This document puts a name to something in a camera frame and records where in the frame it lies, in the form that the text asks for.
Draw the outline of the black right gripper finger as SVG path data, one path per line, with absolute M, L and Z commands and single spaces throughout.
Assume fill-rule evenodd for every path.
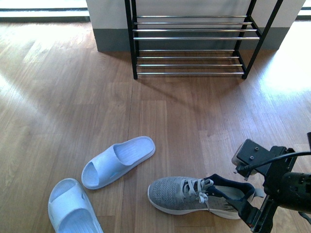
M 206 194 L 226 200 L 250 200 L 255 195 L 255 188 L 250 183 L 241 183 L 225 179 L 217 174 L 204 178 L 205 184 L 213 184 Z
M 233 208 L 238 212 L 238 216 L 248 227 L 255 226 L 255 218 L 258 213 L 258 209 L 253 207 L 247 200 L 226 200 Z

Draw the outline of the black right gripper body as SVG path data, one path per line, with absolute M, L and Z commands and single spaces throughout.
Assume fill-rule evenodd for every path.
M 282 176 L 290 172 L 296 162 L 295 158 L 279 159 L 270 164 L 270 167 L 264 176 L 264 192 L 266 197 L 260 208 L 259 216 L 250 228 L 253 233 L 270 233 L 273 227 L 273 217 L 279 203 L 277 198 L 280 194 L 280 182 Z

